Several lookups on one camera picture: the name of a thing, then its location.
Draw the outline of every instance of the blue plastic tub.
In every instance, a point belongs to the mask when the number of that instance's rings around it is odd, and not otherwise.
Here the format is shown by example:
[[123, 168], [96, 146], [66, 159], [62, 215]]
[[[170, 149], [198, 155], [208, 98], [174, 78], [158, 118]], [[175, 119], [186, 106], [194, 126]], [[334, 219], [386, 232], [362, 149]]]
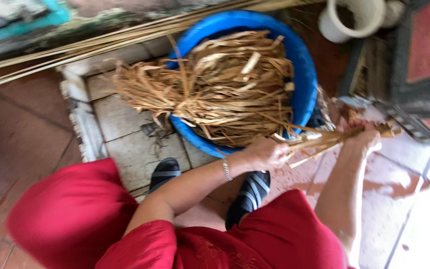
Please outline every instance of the blue plastic tub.
[[[270, 30], [269, 38], [275, 39], [283, 35], [286, 48], [286, 58], [293, 62], [295, 77], [295, 91], [290, 105], [293, 107], [293, 122], [304, 126], [310, 118], [316, 102], [316, 71], [313, 60], [303, 41], [285, 24], [272, 17], [256, 11], [233, 10], [211, 15], [188, 29], [178, 40], [177, 46], [182, 56], [197, 46], [201, 40], [215, 39], [223, 35], [247, 30]], [[169, 58], [177, 58], [172, 52]], [[176, 68], [177, 63], [172, 62], [169, 68]], [[230, 155], [242, 148], [220, 146], [212, 141], [197, 135], [190, 126], [184, 124], [179, 118], [171, 116], [170, 121], [174, 128], [196, 148], [216, 157], [223, 157], [217, 150]]]

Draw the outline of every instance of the bracelet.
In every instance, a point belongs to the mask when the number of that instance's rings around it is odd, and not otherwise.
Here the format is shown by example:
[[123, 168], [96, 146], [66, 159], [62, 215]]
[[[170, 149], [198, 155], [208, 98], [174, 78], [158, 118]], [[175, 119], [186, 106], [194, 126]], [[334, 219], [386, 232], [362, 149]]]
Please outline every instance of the bracelet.
[[223, 169], [225, 171], [225, 177], [228, 181], [232, 181], [233, 179], [230, 177], [230, 170], [228, 169], [228, 162], [226, 158], [223, 158]]

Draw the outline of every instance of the foot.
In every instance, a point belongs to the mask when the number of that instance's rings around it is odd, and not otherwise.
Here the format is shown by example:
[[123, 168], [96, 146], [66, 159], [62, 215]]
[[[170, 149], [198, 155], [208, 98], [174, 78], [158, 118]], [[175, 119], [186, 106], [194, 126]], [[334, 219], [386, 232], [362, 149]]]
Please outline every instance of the foot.
[[164, 185], [169, 180], [182, 174], [179, 162], [175, 158], [163, 159], [152, 173], [149, 193], [153, 193], [160, 186]]
[[270, 191], [271, 177], [266, 172], [249, 172], [245, 177], [237, 198], [230, 205], [225, 220], [225, 228], [230, 230], [233, 225], [238, 224], [241, 218], [261, 206], [261, 201]]

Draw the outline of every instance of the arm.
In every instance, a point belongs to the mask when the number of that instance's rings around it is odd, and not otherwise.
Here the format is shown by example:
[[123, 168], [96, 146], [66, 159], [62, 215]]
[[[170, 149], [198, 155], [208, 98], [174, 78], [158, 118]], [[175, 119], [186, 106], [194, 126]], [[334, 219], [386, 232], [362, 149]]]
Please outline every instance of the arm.
[[[286, 160], [288, 151], [286, 144], [260, 138], [226, 158], [230, 176], [234, 178], [245, 172], [276, 167]], [[192, 208], [226, 182], [222, 160], [183, 173], [147, 196], [135, 211], [124, 235], [150, 221], [173, 222], [174, 217]]]
[[347, 139], [316, 204], [318, 219], [338, 237], [350, 265], [357, 266], [361, 231], [361, 201], [366, 158], [380, 148], [380, 135], [367, 121], [350, 122], [350, 127], [365, 126], [365, 131]]

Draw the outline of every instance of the red skirt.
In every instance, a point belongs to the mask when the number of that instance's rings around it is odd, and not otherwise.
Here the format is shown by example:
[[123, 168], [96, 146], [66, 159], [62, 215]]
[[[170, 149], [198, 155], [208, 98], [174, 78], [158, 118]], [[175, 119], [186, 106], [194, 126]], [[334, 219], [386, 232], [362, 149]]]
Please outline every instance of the red skirt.
[[343, 247], [301, 191], [281, 194], [221, 232], [145, 223], [122, 238], [137, 202], [112, 159], [63, 168], [30, 187], [7, 219], [15, 242], [48, 269], [345, 269]]

